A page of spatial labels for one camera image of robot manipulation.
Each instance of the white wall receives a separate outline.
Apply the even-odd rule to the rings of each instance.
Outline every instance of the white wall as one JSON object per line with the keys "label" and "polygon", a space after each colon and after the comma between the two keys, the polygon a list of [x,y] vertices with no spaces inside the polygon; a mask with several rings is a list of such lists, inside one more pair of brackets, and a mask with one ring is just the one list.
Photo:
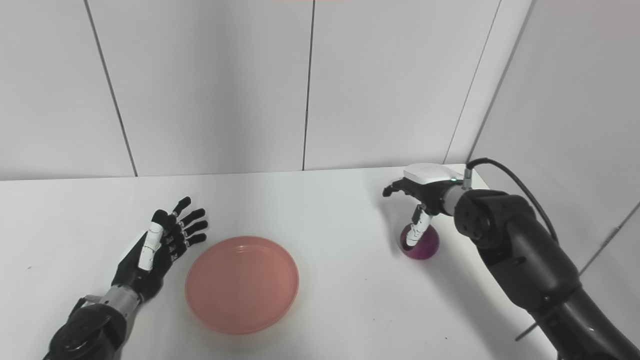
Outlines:
{"label": "white wall", "polygon": [[[88,0],[141,176],[461,161],[529,3]],[[130,176],[83,2],[2,6],[0,179]]]}
{"label": "white wall", "polygon": [[90,6],[139,175],[302,169],[311,2]]}
{"label": "white wall", "polygon": [[498,4],[318,1],[306,168],[443,162]]}
{"label": "white wall", "polygon": [[82,1],[0,1],[0,180],[132,176]]}
{"label": "white wall", "polygon": [[[640,201],[639,17],[633,0],[538,0],[472,154],[521,177],[578,267]],[[500,172],[478,170],[516,191]],[[638,216],[582,280],[640,345]]]}

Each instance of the robotic arm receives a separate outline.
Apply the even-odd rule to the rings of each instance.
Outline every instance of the robotic arm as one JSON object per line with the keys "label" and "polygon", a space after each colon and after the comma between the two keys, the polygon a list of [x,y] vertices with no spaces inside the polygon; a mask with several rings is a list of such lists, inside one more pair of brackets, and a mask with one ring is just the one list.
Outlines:
{"label": "robotic arm", "polygon": [[180,213],[191,204],[185,197],[171,214],[157,210],[149,230],[124,259],[103,297],[88,295],[78,300],[67,323],[53,336],[45,360],[111,360],[127,335],[127,322],[136,308],[155,297],[171,265],[191,245],[203,242],[205,215],[198,209],[181,220]]}
{"label": "robotic arm", "polygon": [[429,241],[424,234],[431,217],[452,216],[505,294],[531,314],[563,359],[640,359],[584,291],[577,268],[529,203],[518,195],[471,189],[471,173],[468,168],[461,179],[442,165],[410,165],[384,189],[385,197],[402,191],[420,201],[419,216],[403,232],[403,250]]}

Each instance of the purple object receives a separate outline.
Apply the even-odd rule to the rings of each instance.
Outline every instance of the purple object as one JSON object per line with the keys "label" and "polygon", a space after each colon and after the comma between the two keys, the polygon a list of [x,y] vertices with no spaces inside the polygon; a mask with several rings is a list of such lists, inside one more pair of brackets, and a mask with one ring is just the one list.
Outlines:
{"label": "purple object", "polygon": [[422,237],[415,244],[414,247],[408,248],[406,244],[406,235],[411,229],[411,224],[404,227],[402,232],[400,233],[400,238],[398,239],[398,245],[400,246],[400,250],[404,252],[409,258],[424,260],[433,256],[436,251],[438,251],[438,247],[440,246],[440,239],[436,229],[432,226],[427,228],[427,231],[422,234]]}

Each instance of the pink plate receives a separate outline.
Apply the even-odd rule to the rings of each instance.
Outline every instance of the pink plate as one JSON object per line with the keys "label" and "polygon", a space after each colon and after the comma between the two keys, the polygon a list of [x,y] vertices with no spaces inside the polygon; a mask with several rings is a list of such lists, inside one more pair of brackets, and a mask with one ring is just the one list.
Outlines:
{"label": "pink plate", "polygon": [[238,236],[221,241],[193,263],[184,286],[187,304],[206,326],[248,334],[273,325],[298,292],[298,268],[273,241]]}

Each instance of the white tabletop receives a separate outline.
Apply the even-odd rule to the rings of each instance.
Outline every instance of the white tabletop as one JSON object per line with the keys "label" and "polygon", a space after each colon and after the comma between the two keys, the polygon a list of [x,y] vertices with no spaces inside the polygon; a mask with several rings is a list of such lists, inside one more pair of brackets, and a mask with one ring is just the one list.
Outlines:
{"label": "white tabletop", "polygon": [[[457,171],[462,166],[452,166]],[[169,271],[139,311],[122,360],[554,359],[452,218],[433,225],[431,259],[395,238],[415,201],[381,196],[402,168],[265,174],[5,181],[0,183],[0,346],[4,359],[41,359],[76,300],[109,288],[123,250],[158,208],[185,195],[208,212],[208,240]],[[485,184],[476,176],[474,187]],[[189,267],[238,235],[281,244],[300,271],[291,310],[246,336],[207,330],[184,300]]]}

